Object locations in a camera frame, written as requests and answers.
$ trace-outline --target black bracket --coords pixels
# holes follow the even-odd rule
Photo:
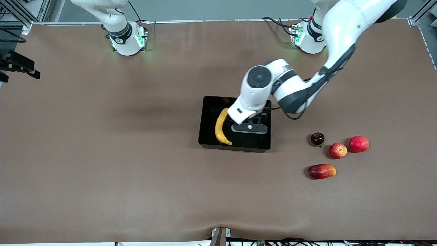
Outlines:
[[[245,120],[241,125],[234,123],[231,126],[233,132],[266,134],[269,128],[261,124],[262,117],[266,117],[266,113],[261,113],[253,118]]]
[[[35,70],[34,61],[13,50],[8,52],[8,55],[5,59],[0,56],[0,70],[28,74],[35,79],[39,79],[41,76],[41,73]],[[8,80],[9,76],[0,73],[1,82],[7,83]]]

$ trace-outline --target brown table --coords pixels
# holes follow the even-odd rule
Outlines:
[[[437,74],[417,28],[373,25],[300,120],[273,112],[264,154],[197,144],[204,95],[239,94],[246,71],[284,58],[312,76],[327,52],[291,49],[264,22],[156,25],[148,50],[113,53],[99,26],[35,25],[17,51],[36,81],[0,93],[0,242],[233,237],[435,239]],[[308,144],[367,136],[330,160]],[[337,176],[311,180],[330,163]]]

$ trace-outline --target red apple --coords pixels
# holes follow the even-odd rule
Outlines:
[[[347,153],[347,148],[342,143],[335,143],[329,147],[329,155],[333,159],[340,159]]]
[[[335,168],[329,164],[318,164],[308,168],[308,174],[314,179],[325,179],[337,174]]]
[[[349,141],[349,148],[352,152],[360,153],[369,148],[369,140],[363,136],[355,136]]]

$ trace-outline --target black plastic bin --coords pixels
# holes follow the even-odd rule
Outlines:
[[[234,132],[231,126],[234,124],[228,116],[223,124],[223,133],[231,141],[232,145],[221,144],[215,137],[215,122],[224,108],[229,108],[236,98],[205,96],[203,98],[202,118],[199,130],[199,144],[204,148],[235,150],[264,153],[271,148],[271,111],[266,110],[267,116],[261,118],[261,124],[268,127],[265,134],[251,134]],[[266,107],[271,107],[271,101],[267,101]]]

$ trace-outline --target yellow banana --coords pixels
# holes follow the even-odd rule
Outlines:
[[[226,136],[223,134],[223,123],[225,122],[226,117],[228,116],[228,108],[224,108],[220,115],[217,118],[217,122],[215,123],[215,137],[222,144],[232,145],[232,142],[229,141]]]

